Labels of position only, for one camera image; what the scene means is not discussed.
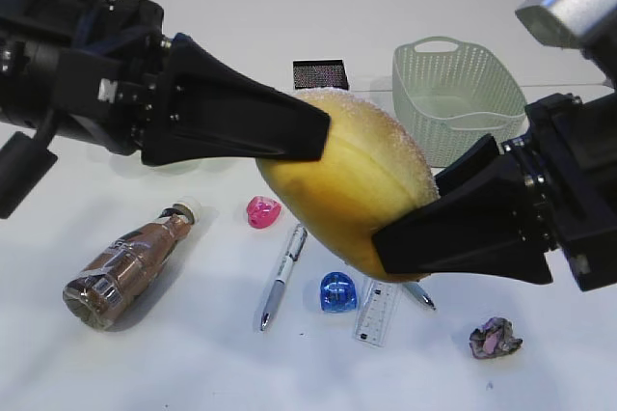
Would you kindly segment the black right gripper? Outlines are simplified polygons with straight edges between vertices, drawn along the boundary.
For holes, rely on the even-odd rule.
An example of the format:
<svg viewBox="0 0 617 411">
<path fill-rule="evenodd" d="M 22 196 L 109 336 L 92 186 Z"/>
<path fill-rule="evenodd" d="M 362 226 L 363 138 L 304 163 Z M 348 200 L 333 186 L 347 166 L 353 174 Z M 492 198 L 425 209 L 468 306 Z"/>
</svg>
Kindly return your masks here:
<svg viewBox="0 0 617 411">
<path fill-rule="evenodd" d="M 524 112 L 528 128 L 504 143 L 505 153 L 493 136 L 481 137 L 437 174 L 435 202 L 373 234 L 389 275 L 470 273 L 549 284 L 543 221 L 580 290 L 615 284 L 616 96 L 583 102 L 553 94 Z"/>
</svg>

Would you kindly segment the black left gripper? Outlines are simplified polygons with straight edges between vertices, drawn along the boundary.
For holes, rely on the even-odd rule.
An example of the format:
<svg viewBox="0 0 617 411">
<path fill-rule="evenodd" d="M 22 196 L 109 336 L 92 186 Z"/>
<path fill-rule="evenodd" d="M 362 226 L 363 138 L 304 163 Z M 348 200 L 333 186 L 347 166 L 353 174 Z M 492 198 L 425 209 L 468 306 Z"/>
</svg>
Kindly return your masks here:
<svg viewBox="0 0 617 411">
<path fill-rule="evenodd" d="M 330 117 L 162 32 L 149 0 L 1 0 L 4 148 L 57 135 L 148 166 L 208 157 L 313 161 Z"/>
</svg>

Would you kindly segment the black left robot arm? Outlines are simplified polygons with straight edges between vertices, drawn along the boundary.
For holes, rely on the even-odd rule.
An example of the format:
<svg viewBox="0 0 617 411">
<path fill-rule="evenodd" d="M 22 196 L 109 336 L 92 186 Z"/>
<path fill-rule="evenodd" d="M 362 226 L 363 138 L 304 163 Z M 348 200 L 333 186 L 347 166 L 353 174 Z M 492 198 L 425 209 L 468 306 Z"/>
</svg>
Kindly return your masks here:
<svg viewBox="0 0 617 411">
<path fill-rule="evenodd" d="M 316 160 L 329 116 L 167 37 L 148 0 L 1 0 L 1 150 L 49 168 L 62 135 L 148 165 L 217 156 Z"/>
</svg>

